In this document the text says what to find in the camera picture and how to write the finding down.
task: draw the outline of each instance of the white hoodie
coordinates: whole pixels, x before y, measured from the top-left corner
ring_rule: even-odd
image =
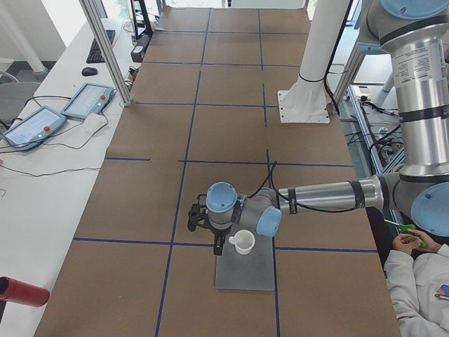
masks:
[[[449,300],[436,298],[449,285],[449,246],[413,258],[390,251],[385,263],[387,285],[403,337],[449,337]]]

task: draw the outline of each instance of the screwdriver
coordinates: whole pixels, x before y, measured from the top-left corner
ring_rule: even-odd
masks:
[[[416,230],[416,226],[413,225],[412,223],[409,224],[409,225],[402,225],[400,223],[394,223],[393,221],[390,221],[390,220],[387,220],[387,219],[384,219],[384,221],[386,223],[391,223],[392,225],[395,225],[396,227],[399,227],[399,231],[401,233],[403,233],[403,234],[410,234],[410,235],[416,236],[413,233],[408,231],[408,230]],[[423,240],[421,240],[420,247],[421,248],[427,248],[427,244]]]

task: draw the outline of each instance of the tablet device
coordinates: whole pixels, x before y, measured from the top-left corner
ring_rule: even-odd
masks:
[[[67,117],[86,119],[89,114],[100,113],[112,99],[114,88],[85,83],[62,109]]]
[[[25,151],[36,147],[58,130],[66,117],[43,106],[3,134],[9,145]]]

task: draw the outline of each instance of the gray chair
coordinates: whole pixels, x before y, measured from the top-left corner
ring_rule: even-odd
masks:
[[[0,76],[12,80],[12,82],[0,84],[0,123],[5,128],[9,128],[14,118],[21,113],[25,102],[34,95],[40,83],[20,82],[13,75],[2,71]]]

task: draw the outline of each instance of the white table surface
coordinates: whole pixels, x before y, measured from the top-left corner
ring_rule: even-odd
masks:
[[[104,19],[106,29],[115,29],[114,54],[123,76],[129,66],[140,64],[131,60],[133,48],[130,33],[123,30],[123,20]],[[86,82],[114,86],[106,64],[86,64],[93,34],[86,23],[35,95],[72,97]],[[81,76],[81,70],[91,66],[98,75]],[[57,111],[66,100],[40,100]],[[39,106],[30,102],[22,111],[24,118]],[[80,150],[63,146],[40,146],[26,153],[0,154],[4,166],[33,174],[52,173],[67,169],[100,168],[107,146],[114,134],[123,105],[117,94],[104,110],[109,124]],[[79,123],[68,121],[59,132]],[[90,135],[77,126],[47,143],[82,145]],[[0,147],[7,146],[4,140]],[[33,178],[0,167],[0,276],[8,276],[52,290],[98,171],[77,171]],[[45,306],[33,308],[8,303],[0,324],[0,336],[30,337],[34,335]]]

